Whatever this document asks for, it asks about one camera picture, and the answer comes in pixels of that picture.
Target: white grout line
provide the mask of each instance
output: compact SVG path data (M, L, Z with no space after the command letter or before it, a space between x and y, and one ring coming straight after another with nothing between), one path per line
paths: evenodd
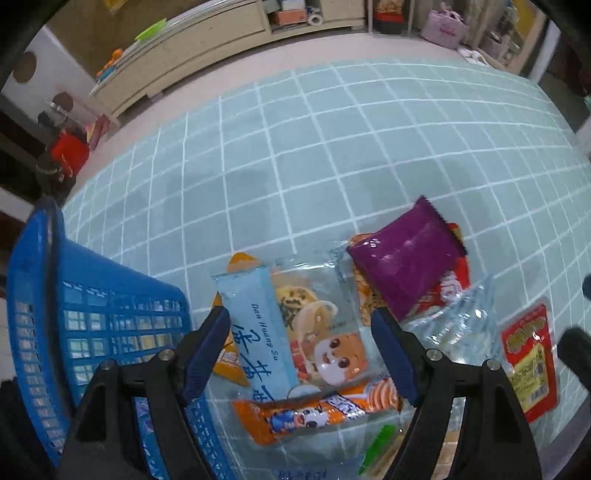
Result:
M281 201L281 208L283 210L283 215L285 216L285 223L287 225L287 235L290 238L291 243L291 250L295 255L297 253L296 243L293 237L293 228L291 227L290 216L287 212L287 205L285 204L285 198L283 196L283 187L281 185L281 180L279 178L279 170L277 169L277 161L275 159L275 153L273 149L273 145L271 143L271 135L269 133L269 127L267 125L267 119L265 117L265 112L263 111L262 103L261 103L261 92L259 91L258 85L255 84L255 93L256 93L256 101L258 103L258 109L261 114L262 124L265 131L265 137L267 139L267 147L269 148L269 152L271 154L271 164L273 166L273 173L275 174L275 184L277 185L277 191L279 192L279 199Z
M228 236L230 240L230 251L234 253L234 238L232 235L232 222L230 221L230 210L228 205L228 187L226 185L226 157L225 157L225 145L223 143L223 129L222 129L222 97L219 97L217 101L218 114L219 114L219 134L220 134L220 154L222 156L222 184L223 184L223 199L226 206L226 222L228 223Z
M320 138L320 142L322 143L322 146L324 148L326 156L329 160L330 167L332 168L333 172L335 173L336 182L339 185L341 195L343 196L343 199L345 200L345 205L346 205L347 210L349 212L349 217L353 221L353 227L355 228L355 232L359 233L359 227L357 226L357 221L355 221L355 214L353 213L353 209L351 208L351 204L349 203L349 198L347 197L347 194L345 192L345 187L343 186L343 182L341 181L341 179L339 177L339 171L336 168L335 160L332 156L332 153L330 152L330 149L328 148L328 145L326 143L326 139L324 138L324 133L323 133L322 129L320 128L320 124L318 123L318 119L316 118L316 115L314 114L314 111L312 110L312 106L310 105L310 102L306 98L306 94L304 93L304 89L301 87L300 81L295 76L294 72L291 72L291 75L295 81L295 84L296 84L298 90L300 91L300 93L302 95L302 98L304 99L304 103L306 104L306 107L308 107L308 111L310 112L310 118L312 120L312 123L314 124L314 128L316 129L316 132L318 133L318 136Z

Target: blue plastic basket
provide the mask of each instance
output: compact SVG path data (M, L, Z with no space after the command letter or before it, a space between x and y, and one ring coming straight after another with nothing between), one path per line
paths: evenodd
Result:
M12 252L7 306L22 398L56 465L74 404L99 363L105 358L120 365L147 361L160 349L175 347L190 330L187 300L177 287L67 240L61 211L48 197L36 207ZM232 480L205 399L186 412L219 480ZM138 411L140 423L146 415ZM148 464L152 473L165 477L154 440L152 445L142 438Z

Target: light blue tile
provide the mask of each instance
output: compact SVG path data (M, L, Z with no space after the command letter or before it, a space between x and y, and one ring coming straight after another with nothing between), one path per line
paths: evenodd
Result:
M222 118L230 118L258 105L256 92L248 90L230 98L222 98Z
M262 102L271 102L281 98L292 97L300 95L300 89L295 83L294 79L288 79L284 82L275 83L259 89Z
M256 219L256 228L252 221ZM230 210L234 250L287 236L287 224L279 195Z
M192 185L219 175L221 172L222 150L216 148L184 163L183 186L185 189L190 188Z
M560 240L560 248L565 265L570 265L577 258L577 251L574 246L574 239L571 233L563 236Z
M540 249L540 242L538 241L534 223L530 217L526 216L515 222L511 222L509 224L509 231L515 241L517 256L520 260L533 255Z
M121 252L122 228L123 226L119 224L111 230L105 229L105 241L103 244L104 256L112 257Z
M387 167L343 177L341 181L357 216L406 204L400 184Z
M572 298L577 294L577 292L581 291L581 285L583 284L583 279L579 273L578 262L575 262L571 266L567 267L566 280L569 283L569 293L570 297Z
M443 123L443 116L437 104L431 100L407 100L403 102L417 125Z
M166 127L162 126L160 131L160 139L158 140L158 150L162 150L169 145L173 145L184 139L185 130L187 129L187 120L183 118Z
M127 250L134 245L145 242L148 239L148 212L142 212L125 221L123 226L123 249Z
M274 244L249 248L246 250L246 253L265 263L275 262L278 258L290 257L293 255L293 249L289 240L279 240Z
M544 198L542 197L540 188L534 179L518 180L517 186L519 187L529 210L536 210L544 206Z
M285 98L263 105L265 119L269 127L290 118L309 115L308 107L302 97Z
M98 192L107 187L107 185L111 182L111 174L113 173L113 164L109 164L107 167L103 168L98 174L96 175L96 184L95 190Z
M495 279L495 310L499 322L527 305L523 277L519 267Z
M416 128L401 128L378 135L393 163L431 155L431 150Z
M210 262L187 269L191 308L204 309L211 306L217 293L212 275L224 273L228 261L229 255L228 257L211 260Z
M134 166L141 164L148 157L151 157L156 152L156 142L158 141L158 134L152 135L148 138L140 140L134 151Z
M297 236L294 239L295 248L298 255L306 252L326 251L327 245L336 245L337 242L349 240L354 234L353 222L331 226L317 232Z
M125 196L128 179L129 172L125 172L125 174L121 175L117 179L113 177L111 187L109 188L107 205L113 205L117 200L122 199Z
M315 92L323 88L336 87L340 85L339 79L332 70L321 70L298 77L304 93Z
M226 174L228 205L236 206L277 191L277 179L271 160L249 165Z
M408 207L400 207L390 212L379 213L371 217L363 218L357 220L357 227L359 227L359 232L361 233L377 232L407 211Z
M513 177L525 177L531 174L519 150L503 150L501 156Z
M480 187L486 183L482 170L469 153L446 155L439 160L457 191Z
M184 277L184 269L164 274L161 277L158 277L158 280L180 288L184 295L187 298L189 298L189 292L187 291L187 282L185 281Z
M88 233L89 240L94 240L98 236L103 235L103 228L105 227L105 212L100 212L97 216L90 219L90 228Z
M78 230L78 237L76 242L85 247L88 245L88 232L90 230L90 222L83 223Z
M222 122L222 132L224 142L229 142L235 138L248 135L257 130L262 130L263 121L259 110L250 110L240 113L231 119Z
M550 243L544 250L544 256L546 259L548 277L550 282L553 282L555 278L558 278L560 275L562 275L562 272L565 268L560 242L555 240Z
M483 150L485 148L494 148L490 139L486 136L486 125L477 124L459 124L456 125L460 135L466 140L468 147L472 150Z
M133 157L134 152L133 150L131 150L126 154L123 154L117 159L115 159L115 162L113 163L113 180L118 179L125 173L129 172L129 169L131 168L131 162L133 161Z
M411 200L421 195L431 198L452 192L445 174L432 158L401 163L396 165L396 172Z
M388 163L372 134L335 140L328 148L339 174Z
M221 177L206 181L184 192L185 223L225 209L226 200Z
M310 117L300 118L269 129L275 153L318 143L320 137Z
M175 195L150 209L150 238L181 226L181 196Z
M267 158L270 155L267 136L265 132L260 132L225 144L223 155L226 170Z
M187 136L195 134L205 128L216 127L219 125L219 106L215 103L212 106L201 108L195 113L189 112L187 119Z
M150 240L150 275L175 270L183 264L183 238L180 229Z
M542 243L542 247L548 245L552 240L556 239L556 231L554 224L548 210L544 209L536 213L532 213L531 219L534 221L535 230L538 232L538 237Z
M219 127L201 130L185 140L185 158L195 158L220 145Z
M388 91L388 87L382 81L350 85L349 91L357 103L375 103L394 100L394 97Z
M188 264L230 253L226 213L191 223L184 227L184 232Z
M517 253L506 226L488 230L476 237L486 271L499 273L517 263Z
M148 160L140 164L139 166L132 168L129 173L129 183L127 185L127 191L131 192L137 187L142 185L144 182L152 178L152 160Z
M125 218L129 218L140 210L147 208L149 199L150 183L148 182L127 195L125 200Z
M566 272L556 279L550 286L552 293L552 310L560 312L570 303L569 284L566 279Z
M277 155L275 162L284 189L322 180L335 174L322 145Z
M406 127L413 124L411 118L403 110L401 102L364 105L362 110L374 130Z
M166 197L174 195L181 191L183 181L183 166L177 165L167 170L161 175L156 175L152 179L152 196L150 202L154 203L164 200Z
M408 70L406 70L402 65L378 64L374 65L374 69L386 79L399 79L410 76Z
M550 176L548 174L541 175L535 180L538 183L538 187L542 192L542 197L544 197L546 204L558 200L558 193L556 192L556 189L554 188L552 180L550 180Z
M478 233L503 223L503 214L490 188L462 192L457 196L466 212L472 232Z
M363 116L356 108L321 113L316 118L327 141L362 134L369 130Z
M123 212L124 212L124 205L125 201L120 200L106 210L106 219L105 219L105 229L109 229L117 225L118 223L123 222Z
M388 80L387 84L397 98L428 98L427 92L414 79Z
M283 195L294 233L349 219L349 211L336 180L329 180Z
M109 196L109 187L106 187L95 193L92 200L91 215L95 215L107 207L107 197Z
M143 244L123 253L122 263L124 266L148 274L148 245Z
M492 186L492 191L499 200L503 215L507 220L524 215L528 212L525 202L514 183L500 183Z
M340 67L337 72L345 83L367 82L379 78L378 74L367 65Z
M343 87L310 93L307 95L307 99L312 111L315 113L353 105L351 98Z
M499 152L495 150L474 152L474 156L489 182L509 180L512 178L511 172L509 172L509 168L501 155L499 155Z
M183 142L175 143L167 148L160 149L158 147L158 151L154 156L154 174L158 174L163 170L168 170L170 167L174 165L178 165L183 161Z
M465 103L460 100L453 101L439 101L438 106L443 110L443 113L447 115L450 122L473 122L475 121L474 115L465 106Z

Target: red snack package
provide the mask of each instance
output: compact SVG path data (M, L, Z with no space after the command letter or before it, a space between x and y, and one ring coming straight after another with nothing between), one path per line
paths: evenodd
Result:
M540 300L510 324L501 332L507 360L513 366L509 381L525 418L532 423L558 405L547 300Z

